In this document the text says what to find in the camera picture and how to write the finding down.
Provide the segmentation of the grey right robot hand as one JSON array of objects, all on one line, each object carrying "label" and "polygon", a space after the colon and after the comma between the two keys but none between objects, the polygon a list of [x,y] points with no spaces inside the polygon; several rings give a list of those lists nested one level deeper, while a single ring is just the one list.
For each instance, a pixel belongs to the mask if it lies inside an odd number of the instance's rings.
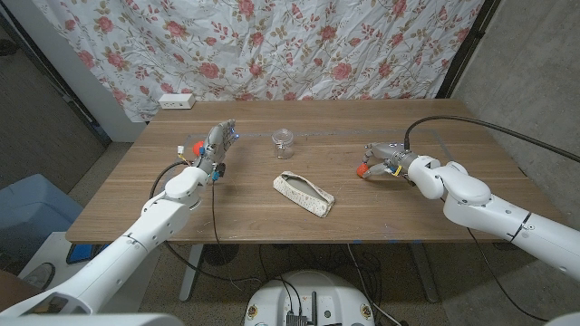
[{"label": "grey right robot hand", "polygon": [[418,157],[401,143],[373,142],[365,148],[362,164],[357,168],[357,175],[362,178],[406,175],[412,161]]}]

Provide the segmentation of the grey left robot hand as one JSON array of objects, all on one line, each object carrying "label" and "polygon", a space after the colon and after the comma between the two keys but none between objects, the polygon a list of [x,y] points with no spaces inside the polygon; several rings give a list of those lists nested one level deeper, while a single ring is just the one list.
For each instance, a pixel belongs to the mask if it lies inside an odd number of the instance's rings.
[{"label": "grey left robot hand", "polygon": [[204,152],[198,156],[194,164],[196,168],[210,174],[218,164],[223,162],[227,150],[239,138],[235,126],[235,120],[225,120],[210,130],[202,147]]}]

